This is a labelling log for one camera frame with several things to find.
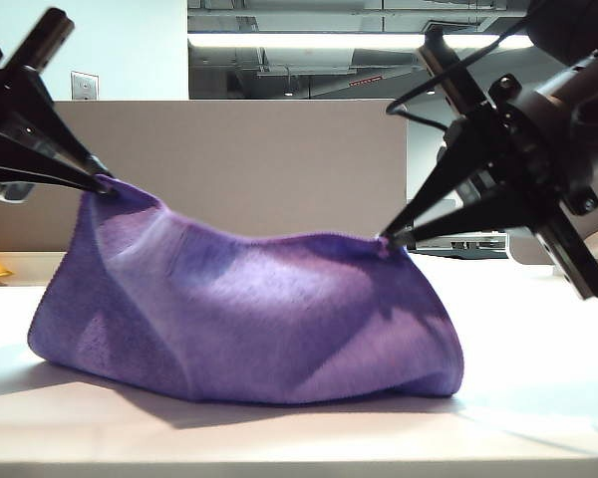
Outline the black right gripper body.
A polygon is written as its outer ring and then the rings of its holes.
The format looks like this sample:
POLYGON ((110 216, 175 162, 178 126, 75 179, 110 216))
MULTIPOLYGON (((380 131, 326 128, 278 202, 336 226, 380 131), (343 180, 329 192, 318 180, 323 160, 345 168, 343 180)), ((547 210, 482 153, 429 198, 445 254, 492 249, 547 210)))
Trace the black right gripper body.
POLYGON ((598 264, 569 220, 598 208, 592 180, 598 172, 598 49, 537 90, 511 74, 483 92, 439 32, 419 49, 426 67, 456 110, 492 152, 477 198, 496 186, 520 193, 535 211, 527 228, 583 299, 598 297, 598 264))

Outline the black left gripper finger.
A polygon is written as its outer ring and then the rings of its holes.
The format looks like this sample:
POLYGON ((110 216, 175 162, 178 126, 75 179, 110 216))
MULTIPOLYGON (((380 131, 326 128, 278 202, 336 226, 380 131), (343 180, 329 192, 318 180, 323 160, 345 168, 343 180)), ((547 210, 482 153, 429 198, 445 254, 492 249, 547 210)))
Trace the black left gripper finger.
POLYGON ((96 193, 108 193, 109 187, 74 166, 25 149, 23 152, 0 152, 0 183, 34 183, 62 185, 96 193))
POLYGON ((56 113, 36 72, 0 74, 0 189, 51 184, 109 190, 111 173, 56 113))

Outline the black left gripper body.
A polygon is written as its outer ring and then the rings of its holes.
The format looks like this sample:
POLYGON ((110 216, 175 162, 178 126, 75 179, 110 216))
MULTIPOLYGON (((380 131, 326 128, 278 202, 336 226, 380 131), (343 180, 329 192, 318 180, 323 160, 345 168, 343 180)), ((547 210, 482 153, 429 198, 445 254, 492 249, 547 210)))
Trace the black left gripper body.
POLYGON ((74 22, 65 11, 46 10, 0 67, 0 121, 15 115, 62 149, 73 149, 75 137, 56 113, 41 73, 73 30, 74 22))

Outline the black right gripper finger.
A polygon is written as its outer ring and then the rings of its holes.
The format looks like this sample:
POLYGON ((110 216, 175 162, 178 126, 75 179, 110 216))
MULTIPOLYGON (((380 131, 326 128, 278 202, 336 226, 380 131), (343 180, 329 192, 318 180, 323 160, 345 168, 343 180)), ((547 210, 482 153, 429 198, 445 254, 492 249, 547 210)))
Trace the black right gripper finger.
POLYGON ((475 126, 466 118, 455 120, 445 133, 445 152, 412 200, 381 232, 387 240, 401 240, 401 233, 449 193, 488 165, 492 152, 475 126))
POLYGON ((462 233, 532 227, 535 222, 535 211, 520 193, 496 186, 474 203, 402 232, 401 245, 415 246, 428 239, 462 233))

